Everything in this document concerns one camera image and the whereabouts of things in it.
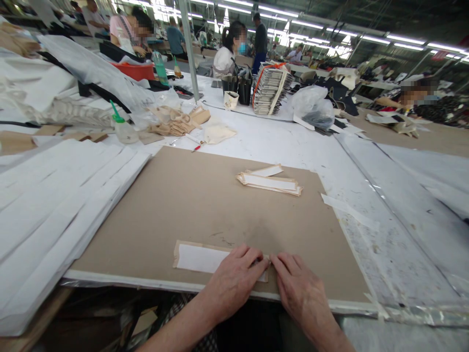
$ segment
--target checkered clothing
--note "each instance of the checkered clothing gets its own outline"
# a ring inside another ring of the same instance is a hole
[[[172,305],[168,315],[166,316],[165,321],[163,322],[163,326],[167,324],[172,318],[179,313],[182,308],[185,307],[187,303],[189,303],[195,295],[188,294],[188,293],[181,293],[175,300],[174,304]],[[218,352],[217,346],[217,339],[216,339],[216,331],[212,330],[209,332],[199,343],[194,347],[192,350],[193,352]]]

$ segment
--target face mask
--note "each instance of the face mask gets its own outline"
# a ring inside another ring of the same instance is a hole
[[[241,43],[239,45],[239,49],[238,49],[238,52],[241,54],[241,55],[244,55],[248,52],[248,46],[246,43]]]

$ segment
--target finger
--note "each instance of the finger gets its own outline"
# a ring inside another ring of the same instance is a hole
[[[303,258],[300,257],[298,254],[294,254],[293,255],[293,259],[295,260],[295,262],[297,263],[297,265],[299,266],[300,269],[307,269],[308,267],[306,266],[306,264],[304,263],[303,261]]]
[[[253,281],[256,282],[262,273],[267,270],[269,267],[269,260],[267,258],[264,258],[262,261],[254,264],[250,269],[249,269],[249,276],[253,278]]]
[[[274,265],[275,270],[277,271],[280,277],[287,278],[290,276],[290,272],[287,270],[286,266],[275,254],[270,255],[270,261]]]
[[[293,276],[301,274],[301,269],[291,254],[282,252],[278,254],[278,258],[285,264],[290,274]]]
[[[247,244],[243,243],[241,246],[233,249],[232,254],[235,258],[242,258],[248,250],[249,247],[247,246]]]
[[[257,248],[249,248],[246,254],[243,256],[243,260],[246,261],[246,267],[250,267],[251,264],[256,260],[259,259],[260,261],[264,258],[260,249]]]

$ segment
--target plastic bag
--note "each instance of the plastic bag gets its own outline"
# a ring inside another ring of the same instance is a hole
[[[319,100],[313,108],[301,117],[304,122],[327,131],[334,124],[334,108],[332,102],[327,99]]]
[[[292,99],[293,113],[302,118],[311,112],[313,106],[327,95],[327,89],[319,86],[309,86],[301,88],[295,93]]]

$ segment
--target glue bottle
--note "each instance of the glue bottle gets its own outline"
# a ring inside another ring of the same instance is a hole
[[[176,58],[174,57],[174,75],[176,77],[181,77],[182,76],[182,73],[181,73],[181,69],[179,68],[178,64],[177,64],[177,61],[176,61]]]
[[[110,100],[110,102],[115,113],[112,117],[116,122],[116,126],[114,128],[116,130],[117,139],[124,144],[132,144],[138,142],[139,138],[137,131],[134,130],[133,127],[128,124],[128,122],[126,122],[123,118],[120,117],[112,100]]]

